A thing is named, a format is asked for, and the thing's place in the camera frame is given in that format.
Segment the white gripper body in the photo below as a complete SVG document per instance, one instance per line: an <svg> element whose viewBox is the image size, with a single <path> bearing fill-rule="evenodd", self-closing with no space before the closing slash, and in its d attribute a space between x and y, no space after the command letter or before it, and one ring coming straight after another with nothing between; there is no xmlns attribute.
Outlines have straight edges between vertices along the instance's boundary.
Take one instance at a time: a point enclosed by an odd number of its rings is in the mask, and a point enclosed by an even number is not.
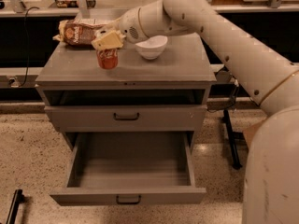
<svg viewBox="0 0 299 224"><path fill-rule="evenodd" d="M136 7L125 12L120 19L119 28L126 39L135 44L148 39L141 25L142 7Z"/></svg>

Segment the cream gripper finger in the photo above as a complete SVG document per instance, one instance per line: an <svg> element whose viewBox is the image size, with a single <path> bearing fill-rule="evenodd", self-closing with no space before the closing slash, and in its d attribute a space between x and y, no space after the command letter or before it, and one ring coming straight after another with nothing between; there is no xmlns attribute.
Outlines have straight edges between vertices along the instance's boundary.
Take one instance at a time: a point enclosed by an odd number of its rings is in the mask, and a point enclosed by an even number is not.
<svg viewBox="0 0 299 224"><path fill-rule="evenodd" d="M125 35L120 31L110 30L100 33L92 41L92 45L96 50L119 49L123 46Z"/></svg>
<svg viewBox="0 0 299 224"><path fill-rule="evenodd" d="M94 34L96 36L104 36L109 34L116 34L123 36L123 33L120 29L121 18L117 18L116 20L109 21L107 24L104 24L99 30L95 31Z"/></svg>

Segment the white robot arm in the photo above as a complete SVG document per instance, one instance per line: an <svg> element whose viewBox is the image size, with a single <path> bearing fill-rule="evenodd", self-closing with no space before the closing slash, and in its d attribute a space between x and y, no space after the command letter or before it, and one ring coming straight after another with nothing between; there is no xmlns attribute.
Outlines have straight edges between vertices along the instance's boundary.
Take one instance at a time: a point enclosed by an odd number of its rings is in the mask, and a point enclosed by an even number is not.
<svg viewBox="0 0 299 224"><path fill-rule="evenodd" d="M218 14L206 0L159 0L97 32L93 47L116 49L156 35L197 33L267 119L253 135L242 224L299 224L299 71L297 65Z"/></svg>

